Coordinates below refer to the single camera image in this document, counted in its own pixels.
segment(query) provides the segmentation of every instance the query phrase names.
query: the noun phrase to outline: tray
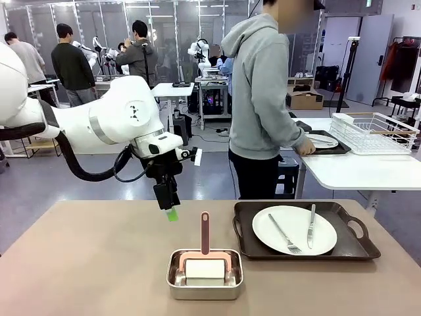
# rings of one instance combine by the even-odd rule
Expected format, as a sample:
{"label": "tray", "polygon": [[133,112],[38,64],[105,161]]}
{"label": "tray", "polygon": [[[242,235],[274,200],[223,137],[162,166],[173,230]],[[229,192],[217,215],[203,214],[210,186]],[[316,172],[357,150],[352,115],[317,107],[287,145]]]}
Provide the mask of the tray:
{"label": "tray", "polygon": [[[312,204],[316,204],[316,213],[329,221],[337,233],[335,248],[324,255],[294,256],[283,254],[263,244],[253,232],[253,218],[267,207],[291,205],[310,210]],[[237,235],[239,250],[249,260],[367,261],[379,258],[381,255],[379,249],[369,239],[366,225],[358,218],[350,216],[338,203],[320,201],[239,202],[234,207],[234,214],[232,223]],[[363,232],[361,238],[357,238],[357,233],[348,226],[351,221],[356,222],[361,227]]]}
{"label": "tray", "polygon": [[335,136],[332,136],[325,130],[312,130],[309,132],[309,134],[316,134],[316,135],[323,135],[330,138],[333,138],[337,140],[339,143],[338,146],[335,148],[328,148],[328,149],[316,149],[316,151],[313,153],[313,155],[343,155],[347,153],[348,151],[351,151],[351,148],[345,145],[343,142],[338,140]]}

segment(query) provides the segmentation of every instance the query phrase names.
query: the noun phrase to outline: hanging clothes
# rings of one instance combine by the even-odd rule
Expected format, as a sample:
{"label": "hanging clothes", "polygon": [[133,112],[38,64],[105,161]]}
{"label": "hanging clothes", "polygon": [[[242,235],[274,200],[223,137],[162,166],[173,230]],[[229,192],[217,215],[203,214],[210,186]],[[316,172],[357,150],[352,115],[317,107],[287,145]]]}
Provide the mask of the hanging clothes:
{"label": "hanging clothes", "polygon": [[403,42],[397,45],[396,56],[390,71],[393,91],[404,93],[410,90],[418,52],[418,43]]}
{"label": "hanging clothes", "polygon": [[381,81],[387,81],[387,80],[393,79],[393,75],[391,71],[393,67],[393,62],[395,61],[395,58],[396,58],[397,46],[398,46],[398,43],[396,41],[393,42],[389,46],[389,50],[387,52],[387,60],[384,65],[382,75],[380,76]]}

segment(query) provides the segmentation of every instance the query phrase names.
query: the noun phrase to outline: person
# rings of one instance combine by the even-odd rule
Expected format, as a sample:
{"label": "person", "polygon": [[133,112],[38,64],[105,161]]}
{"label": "person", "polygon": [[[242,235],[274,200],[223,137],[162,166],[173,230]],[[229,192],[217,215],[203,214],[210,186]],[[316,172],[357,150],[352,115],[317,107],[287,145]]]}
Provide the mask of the person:
{"label": "person", "polygon": [[72,45],[72,28],[60,23],[57,25],[57,34],[60,40],[51,52],[51,60],[57,78],[66,89],[70,106],[95,101],[95,79],[85,55]]}
{"label": "person", "polygon": [[229,158],[240,199],[274,198],[280,146],[300,155],[315,151],[285,107],[289,42],[280,34],[313,9],[309,0],[263,0],[262,14],[235,25],[222,40],[225,55],[234,58]]}
{"label": "person", "polygon": [[143,44],[146,50],[147,68],[149,74],[149,86],[157,84],[155,79],[155,68],[158,61],[158,55],[151,42],[147,39],[147,26],[140,20],[134,21],[132,25],[135,43],[132,45],[130,38],[126,39],[124,46],[125,52],[116,57],[116,63],[120,66],[128,65],[131,76],[141,76],[146,80],[145,55],[143,53]]}
{"label": "person", "polygon": [[[5,42],[11,49],[19,56],[23,62],[26,74],[28,76],[29,84],[47,84],[44,72],[45,63],[36,48],[25,41],[20,41],[18,36],[9,32],[5,35]],[[41,100],[44,100],[52,107],[57,107],[53,98],[51,97],[49,89],[42,89],[39,91]]]}

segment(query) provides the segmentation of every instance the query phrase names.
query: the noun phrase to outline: gray door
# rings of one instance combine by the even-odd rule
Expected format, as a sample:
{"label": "gray door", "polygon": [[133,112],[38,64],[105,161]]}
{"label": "gray door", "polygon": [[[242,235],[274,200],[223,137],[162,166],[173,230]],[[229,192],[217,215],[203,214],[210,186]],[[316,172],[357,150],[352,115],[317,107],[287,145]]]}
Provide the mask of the gray door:
{"label": "gray door", "polygon": [[355,55],[347,99],[371,105],[377,97],[380,74],[389,44],[393,15],[365,16]]}

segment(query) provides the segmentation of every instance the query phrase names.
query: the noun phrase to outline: white dish rack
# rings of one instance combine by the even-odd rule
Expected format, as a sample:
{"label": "white dish rack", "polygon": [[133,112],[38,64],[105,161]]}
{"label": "white dish rack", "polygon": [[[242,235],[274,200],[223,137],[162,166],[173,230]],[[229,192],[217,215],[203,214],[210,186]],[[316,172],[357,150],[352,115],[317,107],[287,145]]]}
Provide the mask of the white dish rack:
{"label": "white dish rack", "polygon": [[407,155],[419,132],[381,113],[335,113],[330,126],[357,155]]}

